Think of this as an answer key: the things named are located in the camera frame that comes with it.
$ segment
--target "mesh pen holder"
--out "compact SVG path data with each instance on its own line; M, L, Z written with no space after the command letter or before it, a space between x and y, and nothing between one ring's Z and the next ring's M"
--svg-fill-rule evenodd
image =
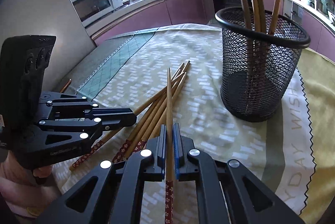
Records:
M265 11L267 30L272 13ZM279 15L274 36L245 28L241 7L218 11L222 26L221 99L234 116L249 122L269 119L292 78L310 37L290 19ZM251 22L254 29L253 13Z

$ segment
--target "cabinet door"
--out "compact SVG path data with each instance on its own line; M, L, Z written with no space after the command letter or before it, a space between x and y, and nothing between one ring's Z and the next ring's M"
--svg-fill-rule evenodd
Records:
M311 44L309 47L314 51L317 51L321 35L322 23L314 18L310 13L304 11L301 26L311 37Z
M172 24L205 23L202 0L166 0Z
M143 11L122 21L118 25L112 27L106 33L102 34L95 40L97 45L106 39L119 34L132 32L136 30L161 27L171 25L169 13L164 2L144 9Z
M322 26L317 52L335 62L335 34Z
M274 0L263 0L264 2L264 9L273 11L273 5L274 5ZM283 0L280 0L280 5L279 5L279 14L283 15Z
M205 9L205 24L207 24L215 16L213 0L202 0Z

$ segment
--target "metal bolt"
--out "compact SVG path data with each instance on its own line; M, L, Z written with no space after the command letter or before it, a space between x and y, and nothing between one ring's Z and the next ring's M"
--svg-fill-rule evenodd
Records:
M230 160L230 161L229 161L229 165L230 165L231 167L237 168L237 167L240 166L240 162L239 162L238 160Z
M152 154L152 152L151 152L150 149L143 149L143 150L141 151L141 156L142 156L142 157L149 157L151 154Z
M80 138L86 139L88 137L88 134L86 132L83 132L79 135Z
M100 167L103 169L110 168L112 166L112 163L110 161L102 161L100 163Z
M192 155L192 156L198 156L198 155L200 154L200 151L197 150L197 149L191 149L191 150L189 151L189 153L190 153L190 155Z

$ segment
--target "basket rim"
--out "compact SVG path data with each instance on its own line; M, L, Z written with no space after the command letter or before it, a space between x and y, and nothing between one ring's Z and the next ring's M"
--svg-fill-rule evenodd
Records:
M309 46L311 42L311 38L309 34L300 25L298 25L296 22L282 15L279 15L278 17L296 26L298 29L300 29L304 33L306 38L303 40L283 39L283 38L271 36L271 35L268 35L262 32L256 32L254 30L249 30L240 25L225 21L222 18L222 14L228 10L233 10L233 9L242 10L242 7L228 7L228 8L221 9L218 12L216 12L215 18L220 23L220 25L222 25L222 27L227 28L237 34L244 35L251 39L266 41L270 44L274 44L277 46L282 46L282 47L290 48L290 49L305 49ZM265 10L265 12L268 14L272 14L272 12L268 10Z

